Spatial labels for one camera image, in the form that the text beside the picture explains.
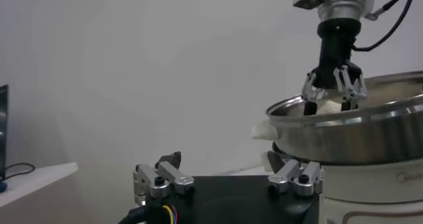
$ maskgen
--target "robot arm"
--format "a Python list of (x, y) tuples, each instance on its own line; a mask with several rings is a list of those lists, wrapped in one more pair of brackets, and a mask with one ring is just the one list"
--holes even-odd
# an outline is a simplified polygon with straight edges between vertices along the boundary
[(293, 0), (293, 5), (302, 9), (318, 9), (321, 23), (317, 33), (322, 39), (319, 65), (306, 78), (301, 95), (305, 100), (304, 115), (314, 115), (316, 101), (329, 91), (337, 91), (343, 98), (341, 110), (358, 107), (360, 100), (367, 98), (362, 70), (351, 62), (352, 50), (368, 52), (383, 43), (398, 28), (404, 19), (411, 1), (393, 29), (378, 43), (368, 48), (354, 46), (360, 33), (360, 19), (377, 20), (398, 0), (392, 0), (372, 13), (374, 0)]

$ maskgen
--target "black platform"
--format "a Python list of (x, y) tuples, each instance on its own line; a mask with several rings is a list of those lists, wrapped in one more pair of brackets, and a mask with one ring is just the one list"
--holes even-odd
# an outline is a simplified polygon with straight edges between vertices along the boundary
[(292, 191), (271, 198), (267, 176), (197, 176), (191, 198), (173, 190), (167, 200), (180, 224), (317, 224), (319, 197)]

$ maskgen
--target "blue wire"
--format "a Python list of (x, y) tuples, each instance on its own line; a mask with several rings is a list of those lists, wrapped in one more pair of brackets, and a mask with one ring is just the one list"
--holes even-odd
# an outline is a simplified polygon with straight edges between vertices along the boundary
[(173, 213), (174, 224), (177, 224), (179, 220), (178, 221), (176, 220), (176, 208), (173, 205), (171, 205), (171, 209)]

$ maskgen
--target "black cable cord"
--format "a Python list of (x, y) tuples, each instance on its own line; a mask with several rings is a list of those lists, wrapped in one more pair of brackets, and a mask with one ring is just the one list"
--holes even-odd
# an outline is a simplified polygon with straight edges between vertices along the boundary
[[(391, 0), (388, 3), (386, 3), (384, 6), (382, 6), (382, 9), (384, 11), (388, 11), (394, 4), (396, 4), (399, 0)], [(397, 30), (397, 28), (401, 25), (401, 23), (403, 22), (405, 16), (408, 13), (408, 10), (410, 9), (412, 0), (407, 0), (407, 3), (405, 4), (404, 10), (401, 13), (400, 17), (398, 18), (398, 20), (396, 21), (396, 23), (394, 24), (394, 26), (392, 27), (392, 29), (384, 36), (382, 37), (382, 39), (380, 39), (378, 42), (376, 42), (374, 45), (370, 46), (370, 47), (365, 47), (365, 48), (357, 48), (355, 46), (352, 46), (352, 49), (354, 51), (357, 52), (370, 52), (373, 49), (379, 47), (382, 43), (384, 43), (386, 40), (388, 40), (388, 38), (390, 38), (392, 36), (392, 34)]]
[(29, 170), (26, 170), (26, 171), (24, 171), (24, 172), (18, 172), (18, 173), (14, 173), (14, 174), (12, 174), (12, 175), (10, 175), (10, 176), (6, 176), (5, 180), (6, 180), (6, 179), (13, 178), (13, 177), (15, 177), (15, 176), (25, 175), (25, 174), (28, 174), (28, 173), (34, 172), (34, 171), (35, 171), (35, 168), (36, 168), (34, 165), (32, 165), (32, 164), (30, 164), (30, 163), (16, 163), (16, 164), (12, 164), (12, 165), (10, 165), (10, 166), (6, 167), (6, 169), (5, 169), (5, 170), (9, 170), (10, 168), (17, 167), (17, 166), (27, 166), (27, 167), (30, 167), (30, 169), (29, 169)]

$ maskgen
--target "metal clamp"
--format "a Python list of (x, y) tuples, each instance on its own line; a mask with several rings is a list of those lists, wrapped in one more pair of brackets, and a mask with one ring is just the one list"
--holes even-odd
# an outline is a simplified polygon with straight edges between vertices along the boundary
[(303, 88), (301, 90), (301, 97), (303, 100), (308, 102), (316, 102), (318, 99), (324, 97), (327, 91), (320, 88), (313, 87), (313, 83), (316, 80), (316, 73), (308, 73), (305, 79)]
[(323, 171), (320, 164), (310, 162), (303, 173), (293, 181), (294, 192), (299, 196), (312, 196), (323, 191)]
[(174, 184), (177, 194), (192, 194), (195, 191), (194, 178), (183, 175), (166, 161), (159, 163), (157, 173)]
[(138, 165), (136, 167), (136, 184), (134, 181), (135, 201), (139, 196), (150, 194), (152, 198), (166, 198), (169, 195), (169, 181), (157, 175), (149, 165)]
[(289, 182), (298, 175), (299, 163), (296, 160), (288, 161), (276, 174), (268, 177), (270, 192), (283, 194), (289, 190)]
[(342, 69), (336, 68), (333, 71), (336, 79), (336, 85), (339, 93), (347, 100), (357, 102), (367, 98), (367, 87), (365, 86), (363, 75), (351, 84), (351, 78), (348, 74), (348, 66), (342, 66)]

